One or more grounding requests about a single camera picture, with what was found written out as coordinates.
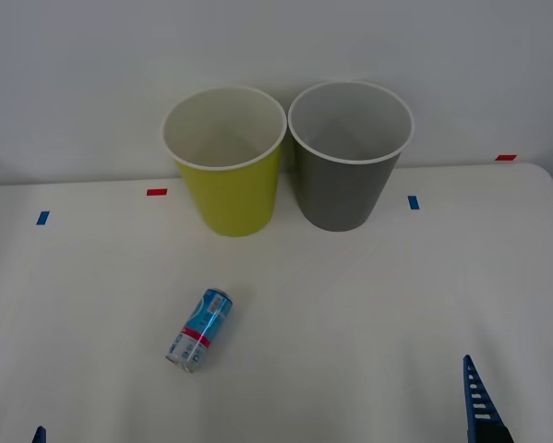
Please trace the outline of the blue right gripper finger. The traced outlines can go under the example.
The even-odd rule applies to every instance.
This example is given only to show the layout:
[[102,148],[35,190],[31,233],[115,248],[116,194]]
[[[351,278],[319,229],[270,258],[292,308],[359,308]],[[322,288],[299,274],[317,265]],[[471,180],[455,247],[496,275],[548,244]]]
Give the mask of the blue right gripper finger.
[[511,433],[489,397],[469,354],[463,358],[463,383],[467,441],[513,443]]

